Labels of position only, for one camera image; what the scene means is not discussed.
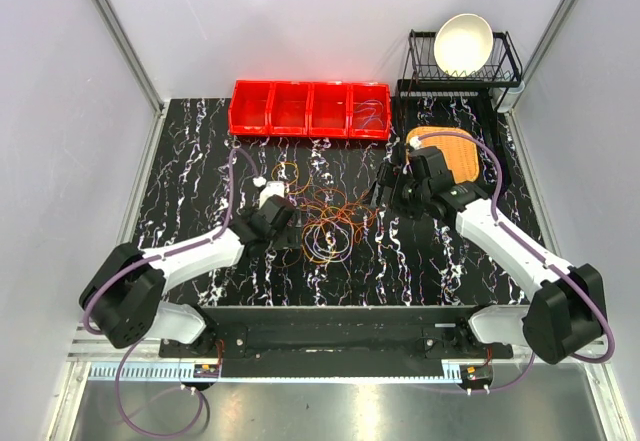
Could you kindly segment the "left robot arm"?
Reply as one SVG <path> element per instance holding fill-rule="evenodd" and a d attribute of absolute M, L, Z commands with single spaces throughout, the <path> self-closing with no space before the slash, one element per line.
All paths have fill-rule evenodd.
<path fill-rule="evenodd" d="M 200 308 L 165 302 L 169 291 L 207 272 L 259 257 L 289 236 L 295 206 L 273 194 L 219 230 L 165 249 L 116 246 L 79 298 L 87 332 L 116 349 L 151 338 L 173 341 L 196 357 L 215 349 L 217 323 Z"/>

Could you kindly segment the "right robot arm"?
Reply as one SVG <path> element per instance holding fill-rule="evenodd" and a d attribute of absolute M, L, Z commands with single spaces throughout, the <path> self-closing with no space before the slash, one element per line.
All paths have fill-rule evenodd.
<path fill-rule="evenodd" d="M 525 293 L 529 303 L 523 309 L 480 307 L 454 332 L 463 356 L 476 357 L 500 343 L 525 346 L 555 365 L 610 336 L 601 274 L 535 242 L 476 181 L 455 180 L 437 147 L 411 151 L 404 166 L 383 162 L 366 200 L 413 221 L 429 216 L 443 222 L 484 251 Z"/>

